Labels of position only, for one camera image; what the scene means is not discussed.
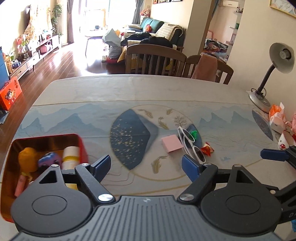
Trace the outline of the white pill bottle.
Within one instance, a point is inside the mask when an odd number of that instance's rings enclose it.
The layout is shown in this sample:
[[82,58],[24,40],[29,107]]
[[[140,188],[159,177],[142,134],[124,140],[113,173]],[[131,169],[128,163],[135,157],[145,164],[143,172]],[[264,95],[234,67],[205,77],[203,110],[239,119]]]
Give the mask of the white pill bottle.
[[62,170],[71,170],[80,164],[79,150],[76,146],[69,146],[63,150]]

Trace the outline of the purple toy figure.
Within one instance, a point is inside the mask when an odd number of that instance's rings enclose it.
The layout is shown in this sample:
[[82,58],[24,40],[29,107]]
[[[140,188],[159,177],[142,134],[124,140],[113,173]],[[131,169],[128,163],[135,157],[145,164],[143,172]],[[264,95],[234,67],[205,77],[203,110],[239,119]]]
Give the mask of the purple toy figure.
[[53,164],[61,166],[62,158],[55,152],[46,153],[43,157],[38,160],[38,167],[49,167]]

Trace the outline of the pink eraser block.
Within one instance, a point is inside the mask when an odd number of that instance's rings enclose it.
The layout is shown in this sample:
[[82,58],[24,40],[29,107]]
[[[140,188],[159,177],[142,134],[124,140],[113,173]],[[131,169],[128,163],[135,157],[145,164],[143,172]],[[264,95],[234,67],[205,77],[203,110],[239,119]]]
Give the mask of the pink eraser block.
[[183,145],[181,144],[180,140],[176,135],[163,137],[161,141],[162,141],[163,148],[167,153],[177,151],[183,148]]

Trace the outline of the orange mandarin fruit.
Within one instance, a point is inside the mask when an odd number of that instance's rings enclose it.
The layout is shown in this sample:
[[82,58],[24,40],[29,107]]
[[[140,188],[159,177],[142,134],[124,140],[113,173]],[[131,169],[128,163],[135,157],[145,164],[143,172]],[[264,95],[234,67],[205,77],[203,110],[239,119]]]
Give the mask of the orange mandarin fruit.
[[31,173],[38,169],[38,153],[34,148],[26,147],[18,154],[18,163],[22,172]]

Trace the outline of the pink tube toy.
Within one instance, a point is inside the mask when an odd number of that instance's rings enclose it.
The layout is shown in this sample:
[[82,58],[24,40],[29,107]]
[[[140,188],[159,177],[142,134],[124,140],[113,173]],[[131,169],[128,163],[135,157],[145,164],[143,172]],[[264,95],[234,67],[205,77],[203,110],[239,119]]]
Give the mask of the pink tube toy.
[[18,182],[15,189],[15,197],[18,197],[21,195],[21,193],[24,191],[26,183],[27,183],[28,175],[26,173],[20,174],[18,178]]

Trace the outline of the red candy wrapper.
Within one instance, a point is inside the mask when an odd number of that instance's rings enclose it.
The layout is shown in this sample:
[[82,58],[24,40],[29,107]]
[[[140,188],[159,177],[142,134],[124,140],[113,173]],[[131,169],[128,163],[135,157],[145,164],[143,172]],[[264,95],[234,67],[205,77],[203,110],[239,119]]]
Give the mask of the red candy wrapper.
[[201,147],[201,152],[206,156],[211,156],[211,154],[214,152],[214,149],[210,146],[208,142],[205,142],[203,147]]

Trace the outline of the orange white snack packet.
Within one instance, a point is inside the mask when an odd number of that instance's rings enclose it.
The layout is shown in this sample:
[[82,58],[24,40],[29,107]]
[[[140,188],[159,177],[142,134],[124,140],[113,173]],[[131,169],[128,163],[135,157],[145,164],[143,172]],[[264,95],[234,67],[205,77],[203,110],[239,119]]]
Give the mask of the orange white snack packet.
[[275,132],[281,134],[286,129],[285,106],[273,104],[269,110],[269,126]]

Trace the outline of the white round sunglasses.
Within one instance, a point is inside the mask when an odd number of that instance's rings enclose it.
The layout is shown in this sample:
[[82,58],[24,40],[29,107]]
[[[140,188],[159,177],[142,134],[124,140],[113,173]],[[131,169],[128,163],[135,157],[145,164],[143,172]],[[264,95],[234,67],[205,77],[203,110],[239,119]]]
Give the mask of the white round sunglasses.
[[185,153],[196,160],[198,163],[204,164],[206,162],[206,158],[201,152],[200,148],[194,144],[194,137],[181,126],[177,128],[177,132]]

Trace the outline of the printed landscape table mat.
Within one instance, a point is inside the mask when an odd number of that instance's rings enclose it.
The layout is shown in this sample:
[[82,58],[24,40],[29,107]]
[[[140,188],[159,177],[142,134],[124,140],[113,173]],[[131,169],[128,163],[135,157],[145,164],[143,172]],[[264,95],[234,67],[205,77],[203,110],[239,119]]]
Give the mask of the printed landscape table mat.
[[278,140],[263,114],[249,104],[204,101],[96,101],[33,106],[15,138],[79,135],[89,162],[112,159],[103,185],[114,195],[178,195],[189,184],[181,167],[184,150],[168,153],[162,139],[178,127],[196,130],[196,146],[221,168],[250,166]]

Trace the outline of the pink towel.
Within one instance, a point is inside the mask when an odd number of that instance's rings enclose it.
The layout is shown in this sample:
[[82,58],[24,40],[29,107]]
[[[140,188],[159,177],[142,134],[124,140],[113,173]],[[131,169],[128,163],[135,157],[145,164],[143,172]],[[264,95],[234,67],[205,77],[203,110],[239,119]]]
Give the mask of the pink towel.
[[217,69],[217,58],[207,54],[202,54],[191,78],[215,82]]

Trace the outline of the wooden chair with pink cloth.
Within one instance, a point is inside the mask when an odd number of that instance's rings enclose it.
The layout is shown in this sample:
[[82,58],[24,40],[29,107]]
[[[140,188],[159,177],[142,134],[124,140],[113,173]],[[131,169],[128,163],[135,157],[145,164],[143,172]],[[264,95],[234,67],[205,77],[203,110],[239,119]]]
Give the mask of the wooden chair with pink cloth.
[[228,85],[234,70],[217,58],[201,54],[187,58],[182,77],[219,83],[226,73],[223,84]]

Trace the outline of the orange gift box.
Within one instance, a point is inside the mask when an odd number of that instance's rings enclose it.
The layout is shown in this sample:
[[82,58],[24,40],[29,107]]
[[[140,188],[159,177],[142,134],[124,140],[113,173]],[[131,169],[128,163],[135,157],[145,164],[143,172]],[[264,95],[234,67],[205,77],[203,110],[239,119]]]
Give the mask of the orange gift box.
[[5,82],[0,92],[1,108],[8,111],[21,93],[22,89],[17,77],[12,77]]

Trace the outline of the wooden dining chair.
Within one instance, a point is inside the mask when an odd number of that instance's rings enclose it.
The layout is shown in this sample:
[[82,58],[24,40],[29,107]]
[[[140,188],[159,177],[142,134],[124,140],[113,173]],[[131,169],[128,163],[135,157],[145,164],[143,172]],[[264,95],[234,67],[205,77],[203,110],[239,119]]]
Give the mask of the wooden dining chair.
[[172,48],[136,44],[126,49],[125,73],[180,77],[186,61],[185,54]]

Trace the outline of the low tv console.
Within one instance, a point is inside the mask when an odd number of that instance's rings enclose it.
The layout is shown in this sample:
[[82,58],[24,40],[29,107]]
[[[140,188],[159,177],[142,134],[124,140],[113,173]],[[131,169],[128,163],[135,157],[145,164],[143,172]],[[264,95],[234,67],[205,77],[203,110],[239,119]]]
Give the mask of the low tv console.
[[34,71],[35,66],[41,60],[44,61],[48,54],[56,49],[60,49],[60,47],[60,36],[55,35],[39,42],[36,49],[19,54],[16,60],[13,61],[13,70],[12,73],[9,74],[9,78],[17,77],[20,79],[28,71]]

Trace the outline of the teal sofa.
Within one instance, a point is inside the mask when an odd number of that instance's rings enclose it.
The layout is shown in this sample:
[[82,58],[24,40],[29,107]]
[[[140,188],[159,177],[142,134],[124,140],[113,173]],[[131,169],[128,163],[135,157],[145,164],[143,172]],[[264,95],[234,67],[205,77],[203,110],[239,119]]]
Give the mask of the teal sofa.
[[149,29],[149,33],[156,37],[164,37],[177,47],[183,47],[185,40],[185,29],[179,25],[173,25],[163,21],[144,17],[139,25],[129,25],[125,33],[144,33]]

